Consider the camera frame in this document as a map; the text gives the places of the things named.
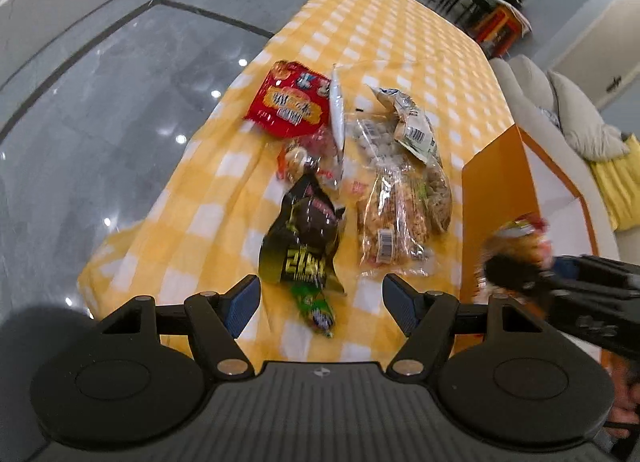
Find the clear plastic bag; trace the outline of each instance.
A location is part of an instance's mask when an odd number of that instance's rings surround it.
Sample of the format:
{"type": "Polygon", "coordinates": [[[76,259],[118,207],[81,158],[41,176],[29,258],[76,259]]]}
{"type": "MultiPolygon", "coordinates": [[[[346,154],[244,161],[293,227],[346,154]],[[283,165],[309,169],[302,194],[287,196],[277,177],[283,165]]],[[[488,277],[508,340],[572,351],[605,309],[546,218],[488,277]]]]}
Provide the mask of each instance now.
{"type": "Polygon", "coordinates": [[[406,164],[402,147],[394,141],[393,125],[385,116],[356,113],[351,135],[369,168],[401,168],[406,164]]]}
{"type": "Polygon", "coordinates": [[[404,171],[405,182],[409,182],[407,172],[411,171],[412,192],[430,219],[430,229],[446,232],[453,200],[447,176],[435,157],[428,155],[424,162],[410,155],[394,140],[394,125],[388,116],[356,113],[350,122],[351,137],[358,143],[366,165],[404,171]]]}
{"type": "Polygon", "coordinates": [[[380,168],[367,197],[356,204],[363,274],[428,275],[431,222],[418,193],[420,175],[410,166],[380,168]]]}
{"type": "Polygon", "coordinates": [[[332,131],[322,126],[311,135],[288,139],[278,155],[278,178],[295,183],[306,172],[316,175],[323,188],[337,191],[342,164],[332,131]]]}
{"type": "Polygon", "coordinates": [[[422,199],[427,215],[431,219],[436,233],[444,233],[451,223],[453,197],[449,186],[449,179],[442,166],[434,158],[424,165],[422,175],[426,181],[426,195],[422,199]]]}

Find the snack bag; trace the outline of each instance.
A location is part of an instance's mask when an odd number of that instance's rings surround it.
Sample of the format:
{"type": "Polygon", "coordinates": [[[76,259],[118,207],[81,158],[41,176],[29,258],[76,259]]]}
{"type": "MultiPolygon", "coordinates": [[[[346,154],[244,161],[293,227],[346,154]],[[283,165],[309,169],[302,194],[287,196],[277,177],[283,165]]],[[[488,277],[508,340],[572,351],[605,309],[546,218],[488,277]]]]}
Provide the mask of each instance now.
{"type": "Polygon", "coordinates": [[[278,178],[296,182],[305,172],[314,173],[322,187],[338,189],[342,165],[329,128],[320,127],[315,134],[294,137],[282,145],[278,155],[278,178]]]}
{"type": "Polygon", "coordinates": [[[401,168],[406,164],[402,147],[394,141],[394,129],[385,116],[357,114],[351,135],[369,168],[401,168]]]}
{"type": "Polygon", "coordinates": [[[329,123],[329,84],[298,62],[275,62],[244,119],[276,137],[314,134],[329,123]]]}
{"type": "Polygon", "coordinates": [[[442,166],[438,145],[433,134],[433,127],[424,110],[420,109],[411,96],[397,88],[371,87],[376,98],[382,105],[396,112],[399,118],[394,131],[396,142],[409,150],[423,163],[429,163],[434,157],[442,166]]]}
{"type": "Polygon", "coordinates": [[[311,327],[331,336],[335,319],[324,301],[327,287],[343,291],[334,271],[338,227],[344,209],[337,210],[318,179],[304,173],[285,194],[280,214],[262,240],[258,274],[265,282],[292,283],[292,293],[311,327]]]}
{"type": "Polygon", "coordinates": [[[411,183],[415,197],[423,204],[433,231],[446,232],[451,222],[453,199],[447,176],[433,156],[428,156],[427,163],[409,156],[394,140],[393,124],[386,116],[358,114],[350,128],[370,168],[409,171],[407,168],[413,167],[415,174],[411,176],[411,183]]]}
{"type": "Polygon", "coordinates": [[[360,266],[364,274],[394,272],[428,275],[430,219],[411,168],[381,168],[367,197],[356,203],[360,266]]]}
{"type": "Polygon", "coordinates": [[[478,291],[474,303],[487,304],[490,295],[504,292],[501,287],[488,282],[484,275],[484,263],[495,255],[507,255],[539,269],[551,268],[554,258],[551,241],[546,235],[547,227],[543,218],[527,214],[507,222],[486,240],[478,267],[478,291]]]}

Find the red snack bag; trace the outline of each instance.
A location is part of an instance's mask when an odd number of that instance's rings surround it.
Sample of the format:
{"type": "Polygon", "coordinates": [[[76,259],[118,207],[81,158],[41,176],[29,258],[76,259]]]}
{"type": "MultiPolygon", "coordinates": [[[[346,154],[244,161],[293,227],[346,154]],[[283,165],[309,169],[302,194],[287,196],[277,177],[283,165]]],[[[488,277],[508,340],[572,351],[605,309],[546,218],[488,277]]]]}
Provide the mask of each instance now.
{"type": "Polygon", "coordinates": [[[329,121],[329,79],[298,62],[276,62],[244,119],[276,137],[314,134],[329,121]]]}

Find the barcode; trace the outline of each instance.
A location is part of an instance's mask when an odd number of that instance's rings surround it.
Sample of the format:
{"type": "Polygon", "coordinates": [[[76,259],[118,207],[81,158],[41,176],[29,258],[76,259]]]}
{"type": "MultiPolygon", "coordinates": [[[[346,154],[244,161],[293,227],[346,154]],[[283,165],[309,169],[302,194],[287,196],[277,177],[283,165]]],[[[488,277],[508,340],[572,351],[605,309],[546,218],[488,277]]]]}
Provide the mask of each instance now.
{"type": "Polygon", "coordinates": [[[407,127],[404,129],[404,137],[415,141],[416,143],[422,143],[424,140],[424,132],[422,130],[418,130],[417,128],[407,127]]]}
{"type": "Polygon", "coordinates": [[[378,255],[377,264],[390,264],[394,257],[394,231],[393,229],[378,230],[378,255]]]}
{"type": "Polygon", "coordinates": [[[360,126],[367,137],[378,137],[378,129],[371,121],[361,119],[360,126]]]}

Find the white packet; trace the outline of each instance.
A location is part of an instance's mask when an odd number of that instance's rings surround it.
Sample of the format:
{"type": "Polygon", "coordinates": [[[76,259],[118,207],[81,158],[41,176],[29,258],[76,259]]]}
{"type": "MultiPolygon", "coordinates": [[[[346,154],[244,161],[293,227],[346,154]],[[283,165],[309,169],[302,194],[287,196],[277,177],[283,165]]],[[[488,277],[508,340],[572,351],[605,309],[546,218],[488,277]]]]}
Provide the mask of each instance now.
{"type": "Polygon", "coordinates": [[[431,122],[424,110],[414,103],[411,96],[397,88],[374,88],[373,94],[388,110],[394,110],[400,119],[394,139],[425,164],[434,157],[442,166],[438,145],[431,122]]]}
{"type": "Polygon", "coordinates": [[[331,129],[334,134],[335,147],[338,149],[338,160],[341,161],[344,154],[344,97],[338,79],[336,66],[331,72],[329,86],[329,113],[331,116],[331,129]]]}

